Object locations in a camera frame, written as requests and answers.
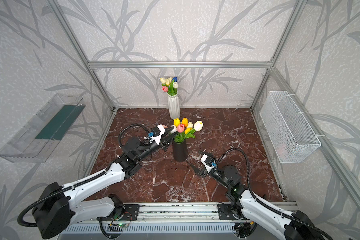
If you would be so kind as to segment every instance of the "green mat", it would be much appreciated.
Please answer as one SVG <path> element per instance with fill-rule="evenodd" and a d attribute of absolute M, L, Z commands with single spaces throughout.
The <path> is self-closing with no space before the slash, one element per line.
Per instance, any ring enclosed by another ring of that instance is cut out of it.
<path fill-rule="evenodd" d="M 36 139 L 61 140 L 69 127 L 83 111 L 85 105 L 64 105 L 60 111 L 39 132 Z"/>

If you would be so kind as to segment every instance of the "vase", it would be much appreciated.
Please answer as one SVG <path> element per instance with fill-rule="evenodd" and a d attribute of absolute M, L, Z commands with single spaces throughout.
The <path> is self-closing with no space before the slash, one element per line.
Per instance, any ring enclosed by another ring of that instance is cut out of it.
<path fill-rule="evenodd" d="M 168 95 L 169 116 L 172 119 L 180 118 L 180 104 L 177 93 L 173 96 Z"/>
<path fill-rule="evenodd" d="M 173 159 L 176 162 L 184 162 L 185 160 L 187 160 L 188 157 L 187 140 L 184 139 L 184 141 L 181 143 L 172 141 L 172 154 L 173 154 Z"/>

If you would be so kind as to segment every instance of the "floral wallpaper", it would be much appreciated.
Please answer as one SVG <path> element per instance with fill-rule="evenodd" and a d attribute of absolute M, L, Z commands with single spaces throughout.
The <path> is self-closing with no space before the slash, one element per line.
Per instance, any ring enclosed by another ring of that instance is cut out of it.
<path fill-rule="evenodd" d="M 295 4 L 295 0 L 58 2 L 91 61 L 269 61 Z M 264 72 L 97 70 L 114 104 L 129 107 L 165 107 L 167 99 L 157 87 L 165 76 L 182 78 L 183 107 L 248 107 Z"/>
<path fill-rule="evenodd" d="M 360 182 L 360 1 L 308 3 L 276 67 Z M 255 107 L 269 149 L 258 113 L 277 90 L 271 79 Z M 320 150 L 298 164 L 270 160 L 288 199 L 315 224 L 334 239 L 360 239 L 360 211 Z"/>
<path fill-rule="evenodd" d="M 18 214 L 46 185 L 82 177 L 112 113 L 46 12 L 44 1 L 0 0 L 0 148 L 56 93 L 82 96 L 86 107 L 45 163 L 0 157 L 0 240 L 40 239 L 37 228 L 17 224 Z"/>

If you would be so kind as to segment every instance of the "black vase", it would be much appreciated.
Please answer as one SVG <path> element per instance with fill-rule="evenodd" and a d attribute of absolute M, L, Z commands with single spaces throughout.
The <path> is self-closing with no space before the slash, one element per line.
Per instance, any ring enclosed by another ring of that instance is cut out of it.
<path fill-rule="evenodd" d="M 172 154 L 173 159 L 177 162 L 184 162 L 187 160 L 188 157 L 188 147 L 187 147 L 187 140 L 184 139 L 183 142 L 177 143 L 175 141 L 172 141 Z"/>

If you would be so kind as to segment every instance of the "black mounting plate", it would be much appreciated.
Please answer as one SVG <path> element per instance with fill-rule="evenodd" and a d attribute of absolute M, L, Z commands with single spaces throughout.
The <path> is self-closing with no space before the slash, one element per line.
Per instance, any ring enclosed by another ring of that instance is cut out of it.
<path fill-rule="evenodd" d="M 119 221 L 136 221 L 137 215 L 139 214 L 140 205 L 139 204 L 124 204 L 124 207 L 125 207 L 125 211 L 129 212 L 131 215 L 129 215 L 128 213 L 125 213 L 123 215 L 123 217 L 119 219 Z M 113 219 L 111 217 L 103 217 L 101 220 L 102 221 L 112 221 Z"/>
<path fill-rule="evenodd" d="M 217 209 L 220 220 L 237 220 L 237 218 L 233 216 L 231 204 L 219 203 L 217 204 Z"/>

